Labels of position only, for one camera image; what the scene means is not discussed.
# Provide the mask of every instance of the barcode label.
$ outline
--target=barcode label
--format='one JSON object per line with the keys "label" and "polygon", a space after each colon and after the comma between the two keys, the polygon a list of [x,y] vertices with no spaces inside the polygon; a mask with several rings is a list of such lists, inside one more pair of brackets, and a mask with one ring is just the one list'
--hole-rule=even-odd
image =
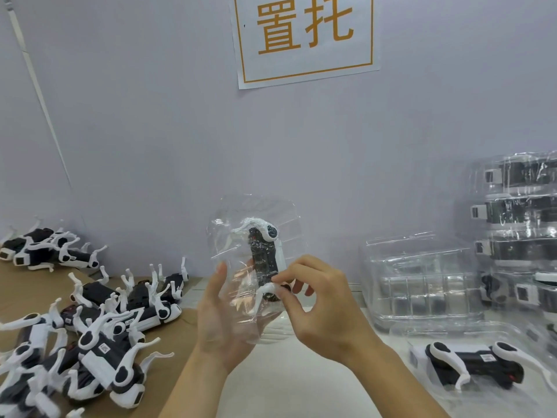
{"label": "barcode label", "polygon": [[99,346],[99,351],[103,352],[104,354],[107,354],[109,350],[110,348],[107,346],[106,343],[103,343]]}
{"label": "barcode label", "polygon": [[491,353],[486,353],[484,355],[480,355],[484,362],[497,362],[497,359]]}

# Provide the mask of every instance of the cardboard sheet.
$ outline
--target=cardboard sheet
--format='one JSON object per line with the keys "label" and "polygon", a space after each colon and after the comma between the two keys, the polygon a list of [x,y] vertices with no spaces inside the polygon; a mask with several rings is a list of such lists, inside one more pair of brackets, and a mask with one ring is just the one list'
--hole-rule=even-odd
{"label": "cardboard sheet", "polygon": [[[69,272],[83,282],[92,281],[80,271],[69,268],[58,267],[53,273],[47,270],[28,271],[13,266],[11,263],[0,264],[0,322],[9,322],[21,318],[32,312],[44,314],[48,307],[57,298],[62,298],[59,308],[70,305],[69,296],[73,291],[73,283],[67,277]],[[186,292],[196,279],[191,279],[184,288]],[[123,287],[120,279],[112,279],[110,286]],[[13,349],[18,331],[0,331],[0,351],[5,352]],[[92,400],[85,407],[85,418],[152,418],[156,417],[166,403],[178,376],[193,350],[197,337],[197,312],[193,309],[185,309],[182,315],[172,323],[145,332],[147,341],[160,337],[161,341],[141,351],[137,361],[153,351],[161,353],[174,352],[174,357],[169,359],[156,359],[153,362],[145,384],[145,396],[139,407],[135,410],[126,410],[116,406],[103,393],[100,397]],[[70,406],[64,399],[59,400],[59,406],[65,414],[77,406]]]}

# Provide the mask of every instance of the white wall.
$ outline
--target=white wall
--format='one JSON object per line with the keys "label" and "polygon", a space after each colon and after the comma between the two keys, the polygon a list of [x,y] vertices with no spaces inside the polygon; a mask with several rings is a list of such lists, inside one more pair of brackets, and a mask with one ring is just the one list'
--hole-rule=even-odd
{"label": "white wall", "polygon": [[555,0],[384,0],[381,71],[248,91],[228,0],[15,5],[112,272],[209,273],[210,214],[251,192],[354,279],[359,235],[451,225],[451,164],[555,148]]}
{"label": "white wall", "polygon": [[46,226],[83,230],[70,186],[48,129],[8,13],[0,4],[0,238]]}

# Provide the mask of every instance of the sign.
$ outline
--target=sign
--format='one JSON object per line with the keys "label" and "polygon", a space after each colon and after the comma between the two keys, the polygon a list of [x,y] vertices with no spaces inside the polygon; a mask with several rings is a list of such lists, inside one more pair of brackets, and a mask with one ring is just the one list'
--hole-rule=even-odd
{"label": "sign", "polygon": [[240,89],[379,70],[377,0],[230,0]]}

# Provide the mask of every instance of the orange border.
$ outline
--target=orange border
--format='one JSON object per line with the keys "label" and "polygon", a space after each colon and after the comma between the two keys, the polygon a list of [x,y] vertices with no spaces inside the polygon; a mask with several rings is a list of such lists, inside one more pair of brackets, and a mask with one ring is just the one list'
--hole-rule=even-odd
{"label": "orange border", "polygon": [[238,4],[236,3],[236,0],[234,0],[234,8],[236,10],[236,25],[238,27],[238,42],[240,43],[240,58],[242,60],[242,73],[243,73],[244,83],[272,81],[272,80],[275,80],[275,79],[283,79],[283,78],[286,78],[286,77],[312,75],[314,73],[332,72],[332,71],[335,71],[335,70],[343,70],[343,69],[353,69],[354,67],[362,67],[362,66],[372,66],[373,65],[373,4],[374,4],[374,1],[375,0],[372,0],[372,56],[371,56],[371,59],[370,59],[369,63],[356,64],[354,66],[336,67],[334,69],[316,70],[315,72],[296,73],[295,75],[268,77],[268,78],[265,78],[265,79],[255,79],[253,81],[246,81],[246,68],[245,68],[244,63],[243,63],[242,36],[240,35],[240,18],[238,17]]}

